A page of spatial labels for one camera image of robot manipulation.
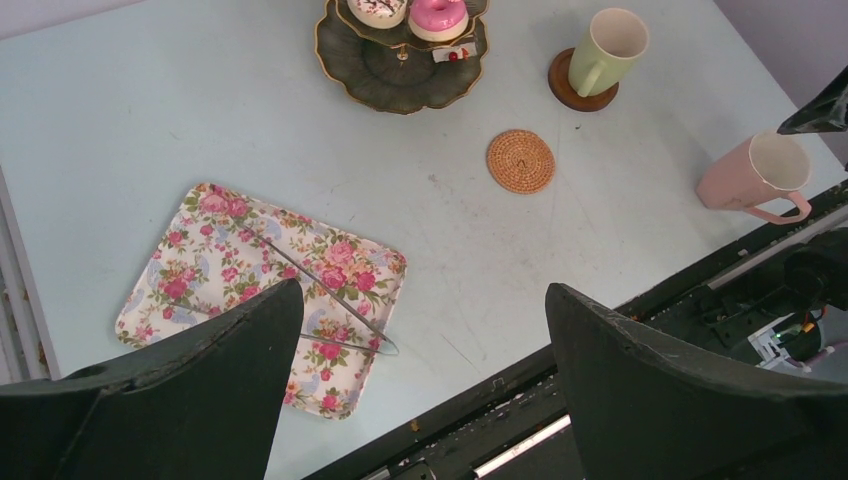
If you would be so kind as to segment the three tier dessert stand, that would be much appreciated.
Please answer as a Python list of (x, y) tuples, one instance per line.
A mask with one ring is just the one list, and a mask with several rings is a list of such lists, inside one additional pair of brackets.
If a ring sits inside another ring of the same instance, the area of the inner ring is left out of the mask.
[[(426, 44), (405, 26), (367, 34), (347, 5), (327, 1), (315, 26), (315, 53), (330, 80), (355, 102), (375, 111), (409, 115), (422, 109), (444, 109), (467, 96), (483, 75), (489, 50), (482, 14), (486, 1), (471, 1), (472, 24), (463, 36), (446, 44)], [(437, 48), (474, 41), (478, 55), (458, 62), (436, 63)]]

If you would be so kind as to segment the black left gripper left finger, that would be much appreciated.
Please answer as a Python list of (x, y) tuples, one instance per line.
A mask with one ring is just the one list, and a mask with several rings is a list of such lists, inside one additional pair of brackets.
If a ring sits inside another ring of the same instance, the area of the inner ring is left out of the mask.
[(287, 280), (59, 380), (1, 389), (5, 479), (260, 479), (304, 313)]

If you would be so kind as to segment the pink mug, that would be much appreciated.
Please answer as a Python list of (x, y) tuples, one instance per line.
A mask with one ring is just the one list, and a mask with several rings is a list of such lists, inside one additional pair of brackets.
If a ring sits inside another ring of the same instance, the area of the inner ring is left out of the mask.
[[(701, 177), (695, 192), (708, 209), (743, 211), (774, 225), (790, 225), (812, 213), (812, 205), (801, 194), (811, 174), (811, 160), (797, 142), (774, 132), (763, 132), (715, 161)], [(777, 199), (792, 202), (798, 213), (781, 216), (760, 207)]]

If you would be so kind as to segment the white glazed donut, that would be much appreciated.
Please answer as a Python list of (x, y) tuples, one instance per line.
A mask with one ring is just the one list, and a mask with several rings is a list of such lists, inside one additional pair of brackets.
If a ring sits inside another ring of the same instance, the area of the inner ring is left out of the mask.
[(406, 0), (348, 0), (354, 17), (368, 27), (388, 30), (398, 26), (406, 16)]

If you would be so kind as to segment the stainless steel serving tongs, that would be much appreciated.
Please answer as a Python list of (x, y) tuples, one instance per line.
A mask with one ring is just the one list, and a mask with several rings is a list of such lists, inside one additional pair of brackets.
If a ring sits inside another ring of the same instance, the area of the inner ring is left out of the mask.
[(147, 265), (147, 297), (163, 320), (194, 325), (296, 280), (303, 337), (337, 356), (394, 355), (385, 333), (406, 274), (391, 248), (296, 216), (207, 218), (167, 233)]

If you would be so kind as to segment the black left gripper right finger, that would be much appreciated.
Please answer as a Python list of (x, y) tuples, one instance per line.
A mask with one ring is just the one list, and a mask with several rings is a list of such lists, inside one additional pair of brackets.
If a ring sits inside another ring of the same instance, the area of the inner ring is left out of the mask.
[(558, 383), (589, 479), (843, 479), (847, 388), (709, 352), (553, 283)]

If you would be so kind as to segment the cream paper cup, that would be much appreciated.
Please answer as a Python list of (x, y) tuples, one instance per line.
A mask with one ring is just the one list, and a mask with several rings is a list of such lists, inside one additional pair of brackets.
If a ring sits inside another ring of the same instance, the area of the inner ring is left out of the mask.
[(571, 58), (568, 82), (581, 98), (599, 95), (620, 82), (649, 47), (645, 22), (623, 8), (596, 13)]

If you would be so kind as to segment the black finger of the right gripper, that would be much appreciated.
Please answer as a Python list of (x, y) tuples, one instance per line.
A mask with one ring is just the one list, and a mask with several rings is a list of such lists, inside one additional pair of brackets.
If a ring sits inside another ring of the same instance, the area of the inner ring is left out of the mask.
[(780, 135), (821, 134), (847, 131), (847, 68), (844, 68), (813, 100), (779, 125)]

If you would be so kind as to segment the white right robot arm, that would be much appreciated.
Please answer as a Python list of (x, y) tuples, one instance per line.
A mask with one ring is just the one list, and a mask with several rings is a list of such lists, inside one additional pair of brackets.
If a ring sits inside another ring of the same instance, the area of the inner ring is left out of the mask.
[[(743, 212), (776, 226), (809, 218), (801, 192), (812, 162), (794, 141), (800, 134), (847, 129), (847, 73), (841, 71), (813, 100), (774, 132), (756, 134), (717, 160), (696, 188), (712, 210)], [(828, 306), (847, 306), (847, 231), (837, 228), (777, 253), (698, 304), (707, 348), (772, 369), (808, 371), (833, 352), (822, 347), (818, 322)]]

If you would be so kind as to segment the orange tart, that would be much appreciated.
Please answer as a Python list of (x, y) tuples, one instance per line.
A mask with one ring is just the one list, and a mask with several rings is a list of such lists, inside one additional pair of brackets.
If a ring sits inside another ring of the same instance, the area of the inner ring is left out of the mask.
[(459, 37), (468, 27), (470, 16), (464, 1), (415, 0), (409, 8), (408, 25), (418, 38), (447, 42)]

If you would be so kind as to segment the chocolate layered cake slice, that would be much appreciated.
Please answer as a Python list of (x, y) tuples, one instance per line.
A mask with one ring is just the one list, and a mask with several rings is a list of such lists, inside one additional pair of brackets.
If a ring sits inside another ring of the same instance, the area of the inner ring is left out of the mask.
[(441, 47), (432, 51), (436, 63), (458, 62), (468, 60), (478, 55), (477, 44), (474, 41)]

